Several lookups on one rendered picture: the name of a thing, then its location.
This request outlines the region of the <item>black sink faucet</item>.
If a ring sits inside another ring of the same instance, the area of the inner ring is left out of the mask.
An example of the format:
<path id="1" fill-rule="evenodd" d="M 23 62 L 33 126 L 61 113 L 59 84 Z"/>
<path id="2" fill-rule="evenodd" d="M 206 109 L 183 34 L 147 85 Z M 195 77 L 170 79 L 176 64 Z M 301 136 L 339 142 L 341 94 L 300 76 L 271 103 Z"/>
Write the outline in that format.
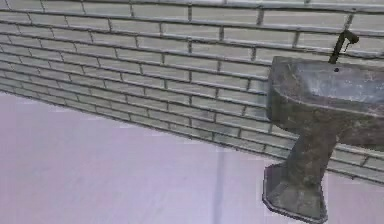
<path id="1" fill-rule="evenodd" d="M 342 49 L 344 42 L 346 40 L 348 40 L 348 45 L 356 44 L 359 42 L 359 37 L 347 29 L 343 30 L 339 34 L 339 37 L 338 37 L 337 42 L 334 46 L 333 52 L 332 52 L 331 56 L 329 57 L 328 62 L 330 64 L 335 64 L 337 62 L 339 55 L 340 55 L 340 52 L 341 52 L 341 49 Z"/>

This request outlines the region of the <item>grey stone pedestal sink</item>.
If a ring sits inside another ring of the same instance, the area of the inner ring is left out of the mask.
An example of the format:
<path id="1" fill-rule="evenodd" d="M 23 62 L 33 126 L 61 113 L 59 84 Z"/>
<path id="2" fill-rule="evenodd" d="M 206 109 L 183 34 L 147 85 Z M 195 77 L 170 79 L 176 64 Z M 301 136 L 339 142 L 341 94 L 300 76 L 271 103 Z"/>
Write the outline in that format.
<path id="1" fill-rule="evenodd" d="M 276 56 L 266 114 L 298 136 L 265 168 L 266 207 L 308 224 L 328 220 L 322 179 L 339 143 L 384 152 L 384 67 Z"/>

